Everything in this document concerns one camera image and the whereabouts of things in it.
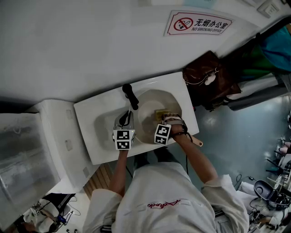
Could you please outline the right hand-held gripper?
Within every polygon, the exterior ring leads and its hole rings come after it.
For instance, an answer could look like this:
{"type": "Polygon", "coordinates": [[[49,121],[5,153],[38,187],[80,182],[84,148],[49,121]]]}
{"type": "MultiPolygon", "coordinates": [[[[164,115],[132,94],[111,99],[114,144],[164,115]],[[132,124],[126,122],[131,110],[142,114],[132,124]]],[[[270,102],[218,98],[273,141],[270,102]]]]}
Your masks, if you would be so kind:
{"type": "Polygon", "coordinates": [[[169,139],[172,138],[170,136],[171,126],[164,125],[162,123],[162,115],[160,116],[157,127],[156,127],[156,131],[154,134],[154,143],[166,145],[168,143],[169,139]]]}

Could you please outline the person's right hand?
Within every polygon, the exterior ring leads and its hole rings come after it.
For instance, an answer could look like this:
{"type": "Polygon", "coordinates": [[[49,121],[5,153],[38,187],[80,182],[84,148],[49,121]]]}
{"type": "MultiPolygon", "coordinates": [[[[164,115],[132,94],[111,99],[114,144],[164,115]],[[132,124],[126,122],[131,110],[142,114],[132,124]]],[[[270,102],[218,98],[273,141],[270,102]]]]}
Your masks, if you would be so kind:
{"type": "Polygon", "coordinates": [[[176,135],[186,134],[188,128],[182,119],[182,117],[177,113],[166,113],[162,115],[162,123],[164,125],[171,126],[170,136],[175,137],[176,135]]]}

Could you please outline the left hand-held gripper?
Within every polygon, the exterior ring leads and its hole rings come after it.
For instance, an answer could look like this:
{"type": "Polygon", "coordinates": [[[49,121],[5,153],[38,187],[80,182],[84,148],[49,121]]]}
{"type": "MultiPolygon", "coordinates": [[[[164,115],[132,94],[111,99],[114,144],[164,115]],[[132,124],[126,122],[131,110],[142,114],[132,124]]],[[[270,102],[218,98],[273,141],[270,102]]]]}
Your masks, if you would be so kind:
{"type": "Polygon", "coordinates": [[[127,110],[121,113],[115,120],[112,139],[116,150],[130,150],[135,140],[133,124],[133,112],[127,110]]]}

